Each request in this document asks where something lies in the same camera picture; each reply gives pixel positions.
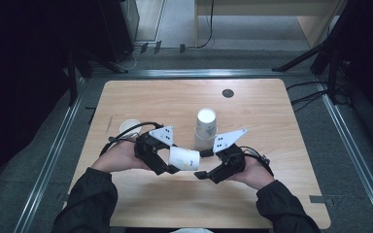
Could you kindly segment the black tripod stand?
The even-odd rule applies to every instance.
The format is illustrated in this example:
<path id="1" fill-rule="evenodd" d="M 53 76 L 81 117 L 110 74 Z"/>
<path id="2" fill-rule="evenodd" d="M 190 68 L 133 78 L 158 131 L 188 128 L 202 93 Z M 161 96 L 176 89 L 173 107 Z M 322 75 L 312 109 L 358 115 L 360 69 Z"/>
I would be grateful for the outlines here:
<path id="1" fill-rule="evenodd" d="M 327 37 L 314 48 L 302 53 L 290 62 L 273 68 L 274 72 L 286 72 L 301 62 L 316 56 L 310 71 L 313 75 L 320 75 L 326 67 L 329 67 L 327 81 L 315 81 L 315 84 L 323 84 L 324 90 L 319 90 L 304 97 L 292 100 L 292 106 L 304 103 L 303 109 L 320 97 L 328 96 L 334 105 L 348 103 L 348 91 L 344 84 L 339 84 L 337 79 L 344 73 L 343 62 L 353 49 L 353 35 L 356 33 L 356 23 L 362 14 L 365 0 L 348 0 L 345 9 L 335 23 Z"/>

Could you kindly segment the black computer tower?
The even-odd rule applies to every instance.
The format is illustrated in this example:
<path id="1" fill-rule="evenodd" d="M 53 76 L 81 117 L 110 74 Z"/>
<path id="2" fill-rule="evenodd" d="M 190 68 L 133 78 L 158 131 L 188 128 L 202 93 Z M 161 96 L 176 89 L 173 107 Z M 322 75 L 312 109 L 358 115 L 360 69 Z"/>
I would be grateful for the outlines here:
<path id="1" fill-rule="evenodd" d="M 112 60 L 119 62 L 135 49 L 140 16 L 136 0 L 99 0 L 106 23 Z"/>

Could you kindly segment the black metal stand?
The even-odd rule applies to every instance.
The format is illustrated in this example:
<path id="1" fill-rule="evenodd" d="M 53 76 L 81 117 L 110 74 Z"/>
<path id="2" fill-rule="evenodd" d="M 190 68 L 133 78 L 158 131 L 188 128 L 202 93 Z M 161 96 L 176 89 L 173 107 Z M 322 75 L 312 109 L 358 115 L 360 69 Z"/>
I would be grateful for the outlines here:
<path id="1" fill-rule="evenodd" d="M 92 77 L 93 70 L 89 64 L 90 60 L 95 61 L 116 74 L 125 74 L 128 72 L 127 69 L 119 68 L 118 65 L 104 60 L 88 50 L 70 48 L 67 52 L 67 76 L 69 81 L 70 106 L 72 106 L 78 99 L 76 71 L 79 71 L 86 78 Z"/>

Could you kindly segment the person's right hand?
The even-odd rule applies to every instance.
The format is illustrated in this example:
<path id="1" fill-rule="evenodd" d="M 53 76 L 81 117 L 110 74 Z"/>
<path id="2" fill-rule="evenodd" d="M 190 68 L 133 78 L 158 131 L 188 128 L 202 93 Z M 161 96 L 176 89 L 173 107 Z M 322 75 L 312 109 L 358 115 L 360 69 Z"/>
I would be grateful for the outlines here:
<path id="1" fill-rule="evenodd" d="M 230 178 L 229 181 L 244 183 L 255 190 L 261 190 L 274 182 L 273 176 L 254 158 L 246 157 L 245 169 Z"/>

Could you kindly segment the person's left hand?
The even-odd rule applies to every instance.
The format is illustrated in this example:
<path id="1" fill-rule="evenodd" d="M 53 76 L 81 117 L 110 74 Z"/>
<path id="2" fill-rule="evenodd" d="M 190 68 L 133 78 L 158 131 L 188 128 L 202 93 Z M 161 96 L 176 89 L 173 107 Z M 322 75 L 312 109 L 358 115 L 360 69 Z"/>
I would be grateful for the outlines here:
<path id="1" fill-rule="evenodd" d="M 129 141 L 113 145 L 91 165 L 91 168 L 105 173 L 131 169 L 149 170 L 149 167 L 135 156 L 135 143 Z"/>

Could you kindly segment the light wooden desk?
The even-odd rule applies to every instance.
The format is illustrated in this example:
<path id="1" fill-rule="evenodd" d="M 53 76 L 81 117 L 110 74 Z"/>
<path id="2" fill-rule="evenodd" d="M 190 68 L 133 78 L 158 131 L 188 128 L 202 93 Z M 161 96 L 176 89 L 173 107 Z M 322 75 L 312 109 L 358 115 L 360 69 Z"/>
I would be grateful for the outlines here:
<path id="1" fill-rule="evenodd" d="M 309 44 L 315 47 L 326 35 L 336 16 L 349 0 L 194 0 L 195 43 L 198 43 L 199 16 L 295 16 Z"/>

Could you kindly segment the plain white paper cup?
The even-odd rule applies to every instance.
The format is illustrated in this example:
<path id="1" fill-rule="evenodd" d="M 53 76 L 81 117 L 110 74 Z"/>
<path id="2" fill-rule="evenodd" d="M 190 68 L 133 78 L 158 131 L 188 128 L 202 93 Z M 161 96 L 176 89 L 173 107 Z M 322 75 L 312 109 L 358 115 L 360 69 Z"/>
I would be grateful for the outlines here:
<path id="1" fill-rule="evenodd" d="M 137 137 L 142 129 L 138 119 L 128 119 L 120 125 L 119 134 L 122 139 Z"/>
<path id="2" fill-rule="evenodd" d="M 200 132 L 195 132 L 194 147 L 197 150 L 210 150 L 213 147 L 216 135 L 204 135 Z"/>

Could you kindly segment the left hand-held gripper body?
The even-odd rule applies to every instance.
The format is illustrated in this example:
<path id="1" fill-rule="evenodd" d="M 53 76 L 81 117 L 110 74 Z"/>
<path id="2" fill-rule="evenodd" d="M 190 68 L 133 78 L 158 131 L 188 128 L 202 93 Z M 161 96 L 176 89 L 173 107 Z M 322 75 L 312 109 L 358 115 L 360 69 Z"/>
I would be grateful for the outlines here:
<path id="1" fill-rule="evenodd" d="M 174 145 L 173 127 L 160 127 L 142 134 L 136 140 L 135 156 L 158 176 L 171 172 L 171 167 L 160 157 L 160 150 L 170 150 Z"/>

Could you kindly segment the printed white paper cup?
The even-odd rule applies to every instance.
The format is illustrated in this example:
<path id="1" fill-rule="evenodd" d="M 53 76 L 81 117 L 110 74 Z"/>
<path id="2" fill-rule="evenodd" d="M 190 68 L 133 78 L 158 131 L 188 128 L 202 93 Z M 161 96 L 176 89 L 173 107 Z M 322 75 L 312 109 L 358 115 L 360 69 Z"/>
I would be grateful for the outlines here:
<path id="1" fill-rule="evenodd" d="M 168 162 L 181 171 L 197 171 L 200 165 L 200 153 L 197 150 L 171 147 Z"/>
<path id="2" fill-rule="evenodd" d="M 201 109 L 197 114 L 195 133 L 203 138 L 209 139 L 217 133 L 217 115 L 212 109 Z"/>

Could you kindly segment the long metal floor rail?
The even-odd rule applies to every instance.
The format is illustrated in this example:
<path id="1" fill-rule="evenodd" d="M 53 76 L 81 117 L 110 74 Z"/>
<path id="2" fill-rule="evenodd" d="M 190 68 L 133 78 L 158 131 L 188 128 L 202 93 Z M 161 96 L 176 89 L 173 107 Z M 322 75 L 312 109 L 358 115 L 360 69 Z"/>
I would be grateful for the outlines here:
<path id="1" fill-rule="evenodd" d="M 370 171 L 364 156 L 362 155 L 356 139 L 354 138 L 351 130 L 349 129 L 346 120 L 340 112 L 338 105 L 334 105 L 328 96 L 324 96 L 322 99 L 327 111 L 329 112 L 331 119 L 341 137 L 341 140 L 348 152 L 349 158 L 351 159 L 357 175 L 366 191 L 366 194 L 373 206 L 373 173 Z"/>
<path id="2" fill-rule="evenodd" d="M 29 231 L 30 225 L 45 194 L 54 167 L 72 126 L 73 120 L 75 119 L 78 108 L 82 102 L 82 91 L 85 90 L 86 83 L 87 80 L 85 78 L 78 79 L 78 91 L 80 93 L 78 94 L 78 97 L 74 103 L 67 109 L 65 117 L 63 118 L 62 123 L 51 144 L 51 149 L 47 155 L 39 176 L 27 197 L 26 203 L 17 221 L 14 233 L 28 233 Z"/>

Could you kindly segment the short metal floor rail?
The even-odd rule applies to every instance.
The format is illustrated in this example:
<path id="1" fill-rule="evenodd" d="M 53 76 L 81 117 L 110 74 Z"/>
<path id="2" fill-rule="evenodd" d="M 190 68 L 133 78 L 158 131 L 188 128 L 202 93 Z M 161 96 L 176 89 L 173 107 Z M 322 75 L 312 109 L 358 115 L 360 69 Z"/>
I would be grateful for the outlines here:
<path id="1" fill-rule="evenodd" d="M 179 70 L 131 70 L 113 73 L 98 70 L 92 77 L 109 80 L 214 80 L 214 79 L 262 79 L 311 76 L 307 70 L 274 72 L 272 69 L 179 69 Z"/>

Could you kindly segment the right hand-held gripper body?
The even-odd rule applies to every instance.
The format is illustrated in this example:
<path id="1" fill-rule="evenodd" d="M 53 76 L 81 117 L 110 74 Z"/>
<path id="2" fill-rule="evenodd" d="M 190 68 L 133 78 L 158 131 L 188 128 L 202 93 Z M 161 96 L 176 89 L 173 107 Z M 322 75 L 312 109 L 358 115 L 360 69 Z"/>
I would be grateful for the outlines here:
<path id="1" fill-rule="evenodd" d="M 220 159 L 221 165 L 212 171 L 214 183 L 220 183 L 245 168 L 244 153 L 236 142 L 247 132 L 247 129 L 240 129 L 216 136 L 213 153 Z"/>

